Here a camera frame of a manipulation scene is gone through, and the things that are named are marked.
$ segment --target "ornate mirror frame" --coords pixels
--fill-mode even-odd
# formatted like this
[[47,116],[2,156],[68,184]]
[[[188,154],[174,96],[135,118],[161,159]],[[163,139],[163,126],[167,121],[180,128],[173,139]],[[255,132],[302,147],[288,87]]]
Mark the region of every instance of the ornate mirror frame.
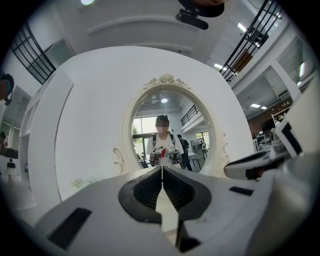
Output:
[[159,91],[167,91],[181,94],[192,102],[196,103],[199,111],[203,115],[204,121],[208,128],[210,150],[208,158],[205,161],[200,173],[210,176],[226,177],[224,167],[229,161],[225,152],[225,134],[220,128],[214,109],[207,108],[202,96],[195,89],[184,83],[180,78],[175,79],[171,74],[163,74],[157,78],[152,78],[141,89],[137,91],[131,102],[127,106],[125,115],[121,120],[121,138],[119,147],[113,148],[116,155],[115,165],[121,166],[121,174],[130,173],[142,169],[132,142],[132,125],[135,115],[148,95],[155,94]]

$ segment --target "window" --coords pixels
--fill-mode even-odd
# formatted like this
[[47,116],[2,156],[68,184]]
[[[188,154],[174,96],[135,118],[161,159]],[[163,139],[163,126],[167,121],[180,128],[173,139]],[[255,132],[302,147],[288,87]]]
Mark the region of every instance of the window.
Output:
[[209,133],[207,131],[204,131],[204,132],[197,132],[195,134],[195,137],[198,139],[198,140],[203,140],[203,142],[209,146],[210,145],[210,139],[209,139]]
[[134,135],[155,133],[156,116],[135,118],[133,120],[132,131]]

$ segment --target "black railing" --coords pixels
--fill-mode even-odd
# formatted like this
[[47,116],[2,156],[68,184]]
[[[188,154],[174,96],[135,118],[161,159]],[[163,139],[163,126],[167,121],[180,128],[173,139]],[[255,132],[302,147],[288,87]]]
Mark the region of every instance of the black railing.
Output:
[[256,54],[256,50],[259,50],[267,41],[270,29],[277,20],[281,20],[281,13],[282,9],[275,0],[263,2],[253,22],[220,70],[220,73],[224,71],[222,76],[228,83],[252,59],[253,53]]
[[16,34],[11,50],[25,69],[42,85],[56,70],[41,49],[27,23]]
[[181,123],[182,123],[182,126],[184,126],[186,123],[188,123],[190,121],[190,119],[197,115],[199,113],[199,109],[193,105],[189,111],[182,117],[181,119]]

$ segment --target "white shirt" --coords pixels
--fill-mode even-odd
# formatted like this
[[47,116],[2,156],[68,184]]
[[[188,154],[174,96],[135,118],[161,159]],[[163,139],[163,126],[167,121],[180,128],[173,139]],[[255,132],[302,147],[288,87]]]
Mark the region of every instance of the white shirt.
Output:
[[275,122],[275,128],[277,128],[279,125],[281,125],[281,122],[276,121],[276,122]]
[[[177,136],[173,135],[173,139],[175,140],[175,147],[180,151],[180,154],[184,153],[184,149],[180,143],[180,140]],[[159,135],[155,137],[155,146],[153,145],[153,137],[150,137],[148,140],[148,145],[146,147],[146,155],[150,155],[152,150],[154,149],[161,149],[162,150],[162,158],[160,160],[160,166],[173,166],[180,168],[180,164],[172,164],[169,161],[169,148],[173,147],[174,144],[172,143],[171,136],[168,134],[165,140],[161,140]]]

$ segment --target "black strap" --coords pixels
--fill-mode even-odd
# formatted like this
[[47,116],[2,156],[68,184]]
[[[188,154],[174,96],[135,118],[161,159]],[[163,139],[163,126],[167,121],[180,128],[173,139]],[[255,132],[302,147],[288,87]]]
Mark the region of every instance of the black strap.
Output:
[[176,141],[174,139],[174,135],[170,133],[170,137],[171,137],[172,144],[175,147],[176,146]]
[[91,210],[77,208],[58,226],[48,239],[56,246],[66,250],[87,221]]
[[[173,146],[175,147],[175,146],[176,146],[176,141],[175,141],[174,135],[170,133],[170,137],[171,137],[172,144],[173,144]],[[153,148],[155,148],[155,146],[156,146],[156,138],[157,138],[157,135],[153,135],[153,136],[152,136],[152,145],[153,145]]]
[[289,143],[293,147],[293,150],[295,151],[295,153],[297,155],[299,155],[302,152],[302,148],[301,148],[301,145],[299,144],[299,142],[297,141],[297,139],[295,138],[295,136],[292,134],[291,130],[292,130],[292,127],[291,127],[290,123],[288,122],[284,126],[284,128],[282,129],[281,132],[286,137],[286,139],[289,141]]
[[156,146],[156,138],[157,138],[157,135],[153,135],[153,136],[152,136],[152,145],[153,145],[153,148],[155,148],[155,146]]

